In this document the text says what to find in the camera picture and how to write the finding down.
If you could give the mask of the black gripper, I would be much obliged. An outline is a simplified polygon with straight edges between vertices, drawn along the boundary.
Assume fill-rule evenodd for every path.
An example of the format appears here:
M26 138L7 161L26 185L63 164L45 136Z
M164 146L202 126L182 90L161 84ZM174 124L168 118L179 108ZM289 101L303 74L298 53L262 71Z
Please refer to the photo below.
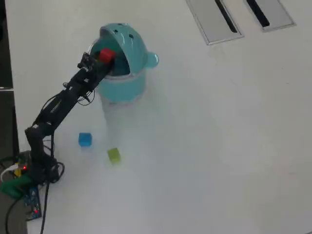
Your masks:
M94 58L101 60L101 51L94 52ZM87 89L95 89L98 84L114 69L115 59L109 62L98 61L92 65L83 66L86 71L85 78L83 79L86 83Z

